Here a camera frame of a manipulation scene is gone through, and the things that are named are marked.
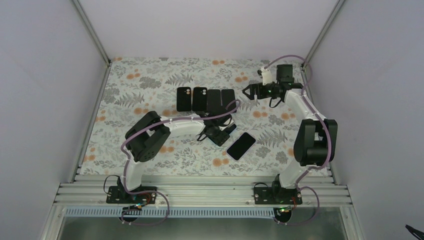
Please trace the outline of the black smartphone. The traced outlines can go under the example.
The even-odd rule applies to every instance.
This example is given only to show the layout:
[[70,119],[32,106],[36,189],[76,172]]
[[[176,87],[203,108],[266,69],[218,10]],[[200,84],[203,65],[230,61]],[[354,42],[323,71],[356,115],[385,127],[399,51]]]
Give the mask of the black smartphone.
[[233,110],[237,105],[235,100],[235,91],[233,89],[221,90],[221,105],[224,112]]

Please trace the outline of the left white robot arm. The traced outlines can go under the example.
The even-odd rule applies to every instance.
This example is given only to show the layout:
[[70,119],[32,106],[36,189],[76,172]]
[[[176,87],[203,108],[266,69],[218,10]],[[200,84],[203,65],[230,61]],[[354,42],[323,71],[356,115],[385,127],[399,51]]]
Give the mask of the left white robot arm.
[[121,150],[128,160],[117,181],[119,196],[128,203],[139,197],[147,163],[156,157],[169,138],[192,136],[198,142],[208,138],[221,147],[236,127],[229,113],[209,116],[199,111],[171,118],[160,116],[155,111],[148,112],[125,134]]

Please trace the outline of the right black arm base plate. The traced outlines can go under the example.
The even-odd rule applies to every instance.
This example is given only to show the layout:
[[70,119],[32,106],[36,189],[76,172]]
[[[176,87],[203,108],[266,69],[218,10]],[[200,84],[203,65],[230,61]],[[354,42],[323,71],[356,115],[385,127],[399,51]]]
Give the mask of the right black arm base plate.
[[263,184],[253,187],[253,198],[256,205],[302,205],[302,195],[295,188],[287,189],[279,186]]

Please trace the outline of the black phone case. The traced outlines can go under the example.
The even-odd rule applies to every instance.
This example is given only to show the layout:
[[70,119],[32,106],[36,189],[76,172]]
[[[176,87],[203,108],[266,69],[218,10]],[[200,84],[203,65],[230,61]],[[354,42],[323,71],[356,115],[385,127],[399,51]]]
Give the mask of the black phone case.
[[182,86],[177,88],[176,110],[178,112],[189,112],[192,110],[192,95],[190,87]]
[[192,110],[194,112],[207,110],[208,90],[206,87],[194,87],[192,95]]

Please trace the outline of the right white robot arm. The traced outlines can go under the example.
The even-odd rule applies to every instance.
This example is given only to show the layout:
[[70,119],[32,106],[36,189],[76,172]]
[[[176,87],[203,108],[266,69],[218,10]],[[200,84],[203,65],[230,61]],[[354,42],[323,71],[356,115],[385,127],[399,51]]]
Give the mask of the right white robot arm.
[[273,182],[271,198],[278,204],[290,197],[290,190],[298,189],[300,181],[310,171],[324,169],[335,155],[338,124],[328,119],[313,105],[306,93],[306,87],[295,81],[293,66],[280,64],[276,76],[269,67],[257,71],[261,83],[252,83],[242,90],[250,100],[278,99],[292,109],[299,122],[299,129],[293,145],[295,160]]

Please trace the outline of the purple smartphone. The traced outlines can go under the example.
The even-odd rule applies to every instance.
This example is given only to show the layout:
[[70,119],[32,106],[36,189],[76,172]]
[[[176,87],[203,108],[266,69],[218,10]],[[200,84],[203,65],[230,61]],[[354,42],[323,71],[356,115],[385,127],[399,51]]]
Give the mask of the purple smartphone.
[[208,89],[206,110],[217,115],[221,111],[221,104],[221,91],[219,89]]

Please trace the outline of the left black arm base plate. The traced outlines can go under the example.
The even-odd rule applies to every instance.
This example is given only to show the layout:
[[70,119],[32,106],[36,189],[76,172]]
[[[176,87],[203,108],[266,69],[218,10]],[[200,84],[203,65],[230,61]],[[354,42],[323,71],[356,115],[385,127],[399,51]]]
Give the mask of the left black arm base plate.
[[116,185],[110,186],[107,190],[103,186],[103,191],[106,193],[106,203],[107,204],[130,204],[130,205],[146,205],[154,204],[157,187],[155,186],[139,186],[132,190],[132,192],[146,192],[138,194],[129,194],[125,191],[124,186],[119,178],[116,182]]

